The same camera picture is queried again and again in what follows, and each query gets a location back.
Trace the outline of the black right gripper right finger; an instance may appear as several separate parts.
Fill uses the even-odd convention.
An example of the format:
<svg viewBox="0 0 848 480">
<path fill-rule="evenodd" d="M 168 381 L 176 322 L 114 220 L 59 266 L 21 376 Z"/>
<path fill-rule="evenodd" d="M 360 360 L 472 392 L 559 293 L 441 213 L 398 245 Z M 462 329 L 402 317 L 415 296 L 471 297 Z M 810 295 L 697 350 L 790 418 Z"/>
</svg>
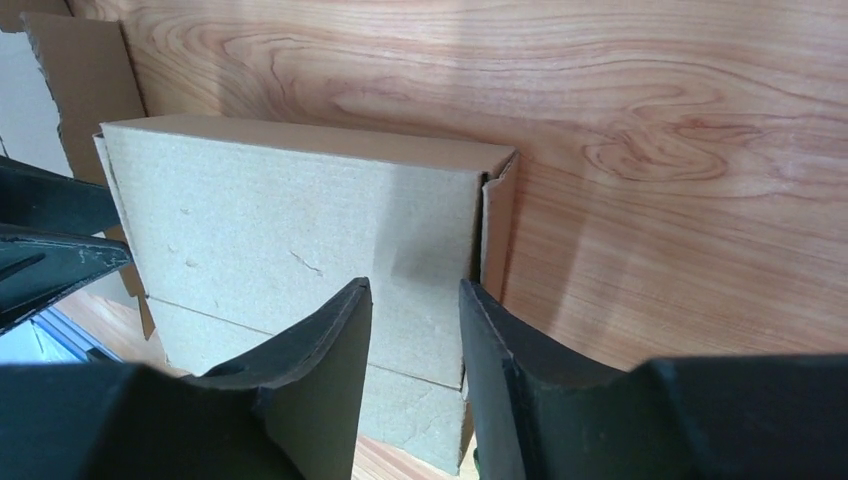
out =
<svg viewBox="0 0 848 480">
<path fill-rule="evenodd" d="M 622 371 L 459 287 L 484 479 L 843 479 L 843 354 L 687 356 Z"/>
</svg>

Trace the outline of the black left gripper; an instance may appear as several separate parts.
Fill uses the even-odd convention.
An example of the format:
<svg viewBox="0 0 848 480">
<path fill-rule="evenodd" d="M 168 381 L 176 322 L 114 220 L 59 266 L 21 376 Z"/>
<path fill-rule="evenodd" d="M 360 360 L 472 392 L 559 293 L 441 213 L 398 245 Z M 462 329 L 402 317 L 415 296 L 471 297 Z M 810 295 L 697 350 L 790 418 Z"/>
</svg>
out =
<svg viewBox="0 0 848 480">
<path fill-rule="evenodd" d="M 2 332 L 132 263 L 126 244 L 82 236 L 120 224 L 102 185 L 2 157 L 1 222 Z"/>
</svg>

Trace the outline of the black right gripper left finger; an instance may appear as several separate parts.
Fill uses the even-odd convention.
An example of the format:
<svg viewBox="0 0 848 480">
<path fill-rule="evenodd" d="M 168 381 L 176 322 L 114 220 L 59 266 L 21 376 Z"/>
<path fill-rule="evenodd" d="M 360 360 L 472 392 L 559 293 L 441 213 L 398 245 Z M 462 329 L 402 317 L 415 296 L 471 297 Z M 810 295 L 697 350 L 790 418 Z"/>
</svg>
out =
<svg viewBox="0 0 848 480">
<path fill-rule="evenodd" d="M 1 370 L 5 479 L 348 479 L 369 281 L 202 376 L 144 364 Z"/>
</svg>

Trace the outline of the brown cardboard box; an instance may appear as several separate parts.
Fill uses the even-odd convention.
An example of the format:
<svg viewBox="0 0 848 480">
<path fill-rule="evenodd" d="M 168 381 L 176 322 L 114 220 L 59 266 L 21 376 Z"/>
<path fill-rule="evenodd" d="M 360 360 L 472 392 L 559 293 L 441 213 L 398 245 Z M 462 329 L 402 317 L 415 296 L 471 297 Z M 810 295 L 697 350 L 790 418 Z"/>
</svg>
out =
<svg viewBox="0 0 848 480">
<path fill-rule="evenodd" d="M 502 291 L 516 148 L 202 115 L 105 123 L 94 144 L 172 366 L 204 373 L 365 277 L 359 431 L 459 472 L 459 285 Z"/>
</svg>

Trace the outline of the brown cardboard sheet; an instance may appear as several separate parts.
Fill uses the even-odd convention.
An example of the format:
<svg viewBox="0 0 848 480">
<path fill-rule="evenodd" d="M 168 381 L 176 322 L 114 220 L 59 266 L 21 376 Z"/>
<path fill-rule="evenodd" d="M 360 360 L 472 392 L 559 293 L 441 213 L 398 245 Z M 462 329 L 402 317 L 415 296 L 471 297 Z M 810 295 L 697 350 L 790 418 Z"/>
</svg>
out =
<svg viewBox="0 0 848 480">
<path fill-rule="evenodd" d="M 109 189 L 94 138 L 144 113 L 117 23 L 76 17 L 63 1 L 2 3 L 1 158 Z M 127 245 L 120 224 L 82 236 Z M 124 303 L 143 292 L 133 263 L 88 285 Z"/>
</svg>

